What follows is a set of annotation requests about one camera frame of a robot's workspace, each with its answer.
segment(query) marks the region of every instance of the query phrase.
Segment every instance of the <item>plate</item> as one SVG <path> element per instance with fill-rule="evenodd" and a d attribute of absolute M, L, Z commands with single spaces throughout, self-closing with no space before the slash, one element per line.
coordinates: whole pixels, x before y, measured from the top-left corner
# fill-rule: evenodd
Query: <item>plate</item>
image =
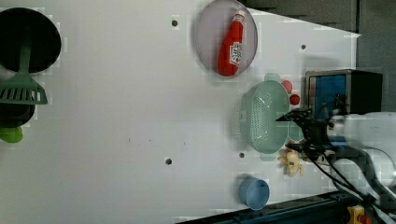
<path fill-rule="evenodd" d="M 237 10 L 245 11 L 242 60 L 236 72 L 238 75 L 250 66 L 257 50 L 257 27 L 250 12 L 237 1 L 216 0 L 204 9 L 196 24 L 195 44 L 198 54 L 204 65 L 216 73 L 219 50 Z"/>

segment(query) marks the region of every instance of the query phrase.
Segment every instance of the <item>spatula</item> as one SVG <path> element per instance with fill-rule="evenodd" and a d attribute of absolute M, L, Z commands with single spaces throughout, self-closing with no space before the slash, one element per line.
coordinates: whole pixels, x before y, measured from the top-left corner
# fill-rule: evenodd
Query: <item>spatula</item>
<path fill-rule="evenodd" d="M 0 103 L 23 105 L 46 105 L 46 91 L 29 74 L 31 45 L 25 41 L 21 46 L 20 70 L 9 80 L 0 84 Z"/>

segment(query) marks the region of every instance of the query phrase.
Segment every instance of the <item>frying pan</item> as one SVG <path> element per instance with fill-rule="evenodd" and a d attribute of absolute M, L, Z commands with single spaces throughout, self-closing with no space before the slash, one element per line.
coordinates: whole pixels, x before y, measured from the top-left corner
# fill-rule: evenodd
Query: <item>frying pan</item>
<path fill-rule="evenodd" d="M 22 32 L 29 33 L 32 43 L 29 73 L 46 70 L 61 52 L 61 36 L 45 15 L 24 7 L 0 12 L 0 64 L 18 72 Z"/>

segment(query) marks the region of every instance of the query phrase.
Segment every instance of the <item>ketchup bottle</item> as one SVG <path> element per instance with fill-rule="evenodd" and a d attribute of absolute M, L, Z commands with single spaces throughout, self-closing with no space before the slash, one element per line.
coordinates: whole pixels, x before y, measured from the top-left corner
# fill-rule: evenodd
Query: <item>ketchup bottle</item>
<path fill-rule="evenodd" d="M 218 71 L 223 76 L 233 76 L 242 59 L 242 35 L 244 33 L 245 12 L 239 10 L 233 16 L 228 34 L 225 36 L 218 57 Z"/>

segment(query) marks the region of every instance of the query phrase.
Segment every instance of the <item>small red object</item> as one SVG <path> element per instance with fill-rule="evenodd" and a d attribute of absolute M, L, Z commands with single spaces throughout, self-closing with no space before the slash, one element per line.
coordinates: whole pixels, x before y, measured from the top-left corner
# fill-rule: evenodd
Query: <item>small red object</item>
<path fill-rule="evenodd" d="M 291 105 L 298 105 L 300 103 L 300 96 L 298 96 L 297 94 L 293 94 L 290 97 L 290 104 Z"/>
<path fill-rule="evenodd" d="M 293 90 L 293 85 L 291 84 L 290 81 L 288 80 L 283 80 L 282 81 L 282 85 L 285 87 L 286 91 L 288 93 L 291 93 L 291 91 Z"/>
<path fill-rule="evenodd" d="M 242 59 L 242 35 L 244 33 L 245 12 L 239 10 L 233 16 L 228 34 L 225 36 L 218 57 L 218 71 L 223 76 L 233 76 Z"/>
<path fill-rule="evenodd" d="M 371 219 L 371 217 L 367 217 L 365 215 L 358 216 L 358 221 L 362 224 L 372 224 L 373 223 L 373 220 Z"/>

